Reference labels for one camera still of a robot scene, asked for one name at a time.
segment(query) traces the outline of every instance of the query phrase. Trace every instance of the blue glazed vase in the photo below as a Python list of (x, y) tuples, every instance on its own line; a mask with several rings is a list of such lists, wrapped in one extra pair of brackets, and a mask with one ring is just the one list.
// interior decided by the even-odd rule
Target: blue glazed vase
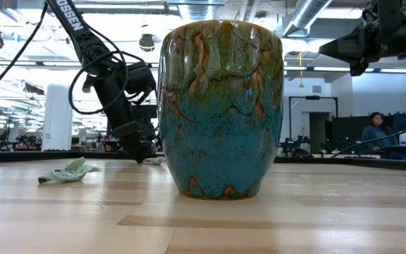
[(159, 125), (179, 191), (255, 196), (276, 156), (283, 117), (280, 39), (242, 21), (208, 20), (169, 33), (159, 67)]

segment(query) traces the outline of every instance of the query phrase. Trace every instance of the black cable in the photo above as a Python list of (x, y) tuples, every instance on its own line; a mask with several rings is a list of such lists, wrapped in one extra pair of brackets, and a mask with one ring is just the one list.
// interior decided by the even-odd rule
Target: black cable
[[(88, 28), (93, 31), (94, 33), (96, 33), (97, 35), (103, 37), (103, 39), (105, 39), (110, 45), (112, 45), (112, 47), (115, 49), (115, 51), (112, 52), (108, 52), (106, 54), (101, 55), (100, 57), (98, 57), (97, 59), (94, 59), (93, 61), (91, 61), (90, 63), (86, 64), (85, 66), (83, 66), (80, 71), (76, 74), (75, 78), (73, 79), (73, 82), (70, 84), (70, 88), (68, 90), (68, 102), (70, 103), (71, 108), (76, 111), (79, 114), (83, 114), (83, 115), (92, 115), (92, 114), (98, 114), (101, 113), (103, 111), (105, 111), (106, 109), (108, 109), (110, 106), (112, 106), (112, 104), (114, 104), (119, 98), (120, 96), (125, 94), (125, 89), (128, 86), (128, 81), (129, 81), (129, 76), (128, 76), (128, 66), (126, 65), (126, 61), (125, 61), (125, 57), (123, 55), (127, 55), (130, 56), (134, 59), (137, 59), (139, 61), (141, 61), (142, 63), (144, 63), (143, 59), (141, 59), (138, 56), (126, 53), (126, 52), (122, 52), (116, 45), (115, 43), (113, 43), (108, 37), (104, 36), (103, 34), (101, 34), (100, 32), (98, 32), (97, 30), (95, 30), (94, 28), (92, 28), (90, 25), (88, 25), (86, 23), (86, 25), (88, 26)], [(73, 103), (73, 88), (75, 87), (76, 81), (78, 81), (78, 78), (80, 77), (80, 75), (87, 70), (90, 66), (92, 66), (93, 64), (96, 64), (98, 62), (101, 62), (104, 59), (109, 58), (110, 56), (114, 55), (114, 54), (119, 54), (121, 56), (121, 61), (122, 64), (124, 66), (124, 74), (125, 74), (125, 78), (123, 80), (123, 86), (121, 88), (121, 91), (118, 93), (118, 95), (111, 101), (109, 102), (106, 106), (102, 107), (101, 109), (95, 110), (95, 111), (90, 111), (90, 112), (85, 112), (85, 111), (80, 111), (75, 104)]]
[(43, 18), (45, 17), (45, 14), (47, 13), (47, 9), (48, 9), (48, 4), (45, 4), (42, 10), (42, 14), (40, 16), (40, 21), (37, 23), (37, 25), (34, 28), (34, 31), (32, 31), (32, 34), (29, 36), (29, 38), (26, 40), (26, 42), (24, 43), (24, 45), (21, 47), (20, 51), (15, 55), (15, 57), (13, 58), (13, 60), (11, 61), (11, 63), (7, 66), (7, 68), (3, 71), (3, 73), (1, 73), (0, 75), (0, 81), (4, 78), (4, 76), (10, 71), (10, 69), (13, 67), (13, 65), (15, 65), (15, 62), (20, 58), (21, 54), (25, 51), (27, 45), (32, 41), (32, 39), (34, 38), (35, 34), (37, 33), (37, 31), (40, 29), (40, 27), (42, 26), (42, 22), (43, 22)]
[(368, 141), (361, 142), (361, 143), (359, 143), (359, 144), (351, 145), (351, 146), (349, 146), (349, 147), (347, 147), (347, 148), (345, 148), (345, 149), (342, 149), (340, 152), (337, 152), (334, 156), (332, 156), (332, 158), (334, 158), (334, 157), (340, 155), (341, 153), (343, 153), (343, 152), (345, 152), (345, 151), (348, 151), (348, 150), (350, 150), (350, 149), (352, 149), (352, 148), (354, 148), (354, 147), (356, 147), (356, 146), (365, 145), (365, 144), (372, 143), (372, 142), (379, 141), (379, 140), (384, 140), (384, 139), (386, 139), (386, 138), (392, 138), (392, 137), (394, 137), (394, 136), (397, 136), (397, 135), (400, 135), (400, 134), (403, 134), (403, 133), (406, 133), (406, 130), (399, 131), (398, 133), (394, 133), (394, 134), (391, 134), (391, 135), (387, 135), (387, 136), (385, 136), (385, 137), (374, 138), (373, 140), (368, 140)]
[[(98, 57), (97, 59), (94, 59), (93, 61), (89, 62), (88, 64), (86, 64), (85, 66), (83, 66), (79, 71), (78, 74), (76, 74), (75, 78), (73, 79), (72, 83), (70, 84), (70, 89), (68, 90), (68, 101), (70, 102), (70, 106), (73, 110), (75, 110), (77, 113), (79, 114), (84, 114), (84, 115), (91, 115), (91, 114), (98, 114), (100, 112), (103, 112), (104, 110), (108, 109), (110, 106), (112, 106), (112, 104), (114, 102), (117, 101), (117, 99), (121, 96), (124, 95), (125, 93), (125, 89), (128, 86), (128, 75), (125, 74), (125, 80), (123, 82), (123, 87), (121, 88), (121, 91), (118, 93), (117, 97), (115, 99), (113, 99), (111, 102), (109, 102), (106, 106), (102, 107), (101, 109), (95, 110), (95, 111), (91, 111), (91, 112), (84, 112), (84, 111), (80, 111), (78, 108), (76, 108), (76, 106), (73, 103), (73, 88), (75, 87), (76, 81), (78, 81), (79, 76), (85, 71), (87, 70), (91, 65), (102, 61), (103, 59), (108, 58), (109, 56), (113, 55), (113, 54), (117, 54), (117, 53), (122, 53), (125, 54), (127, 56), (131, 56), (135, 59), (139, 59), (141, 61), (143, 61), (141, 58), (134, 56), (132, 54), (123, 52), (123, 51), (112, 51), (112, 52), (107, 52), (103, 55), (101, 55), (100, 57)], [(128, 72), (128, 67), (125, 64), (125, 71)]]

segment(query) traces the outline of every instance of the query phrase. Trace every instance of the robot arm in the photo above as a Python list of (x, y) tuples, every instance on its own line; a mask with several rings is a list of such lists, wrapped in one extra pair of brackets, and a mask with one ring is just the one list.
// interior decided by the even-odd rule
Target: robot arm
[(363, 22), (344, 37), (323, 45), (319, 53), (350, 64), (350, 74), (362, 75), (370, 63), (383, 57), (406, 58), (406, 0), (373, 0), (363, 12)]
[[(70, 36), (83, 70), (89, 73), (85, 87), (94, 87), (103, 105), (103, 109), (99, 111), (106, 113), (113, 135), (119, 139), (121, 147), (140, 163), (143, 160), (142, 155), (150, 146), (142, 137), (143, 123), (140, 123), (140, 119), (157, 117), (156, 110), (152, 111), (151, 107), (140, 105), (147, 95), (156, 89), (156, 81), (149, 69), (151, 66), (136, 56), (121, 52), (114, 44), (116, 51), (110, 52), (94, 32), (102, 37), (103, 35), (93, 30), (82, 19), (72, 0), (46, 0), (46, 3)], [(134, 57), (139, 62), (127, 66), (122, 54)], [(121, 61), (116, 58), (118, 55), (121, 56)], [(143, 92), (143, 95), (132, 105), (126, 98), (125, 91), (134, 95)], [(74, 110), (78, 111), (73, 106), (71, 97), (70, 92), (70, 103)], [(99, 111), (78, 112), (93, 114)]]

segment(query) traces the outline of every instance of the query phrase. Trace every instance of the woman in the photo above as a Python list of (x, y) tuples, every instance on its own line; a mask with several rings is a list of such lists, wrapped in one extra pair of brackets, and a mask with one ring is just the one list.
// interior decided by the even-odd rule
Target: woman
[[(387, 127), (386, 125), (383, 124), (383, 115), (374, 112), (370, 116), (371, 118), (371, 125), (366, 126), (363, 130), (363, 136), (362, 136), (362, 141), (368, 141), (368, 140), (373, 140), (375, 138), (382, 138), (387, 135), (391, 135), (391, 129)], [(386, 138), (383, 140), (378, 140), (374, 141), (372, 143), (366, 144), (368, 150), (372, 151), (379, 151), (383, 150), (385, 147), (391, 146), (391, 145), (397, 145), (398, 140), (396, 137), (392, 138)]]

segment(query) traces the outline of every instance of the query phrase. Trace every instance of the wooden tabletop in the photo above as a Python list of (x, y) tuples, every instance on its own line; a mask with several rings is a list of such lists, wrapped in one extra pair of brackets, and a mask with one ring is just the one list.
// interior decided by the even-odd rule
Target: wooden tabletop
[(257, 197), (207, 201), (165, 164), (88, 162), (103, 172), (42, 185), (70, 160), (0, 164), (0, 253), (406, 254), (406, 171), (274, 164)]

